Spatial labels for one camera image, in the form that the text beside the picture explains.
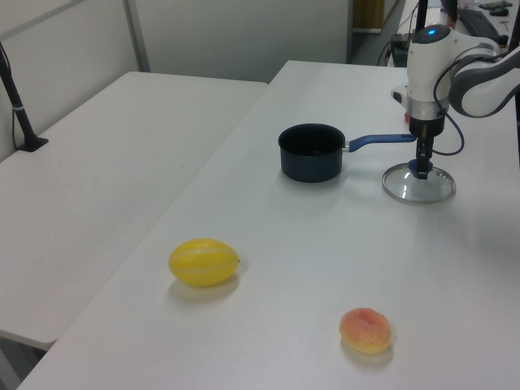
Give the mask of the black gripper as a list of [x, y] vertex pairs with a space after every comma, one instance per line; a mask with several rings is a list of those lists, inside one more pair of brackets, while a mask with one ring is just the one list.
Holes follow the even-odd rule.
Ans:
[[423, 102], [413, 98], [408, 99], [409, 132], [416, 137], [414, 174], [420, 180], [426, 180], [431, 169], [433, 153], [433, 138], [444, 130], [444, 107], [435, 101]]

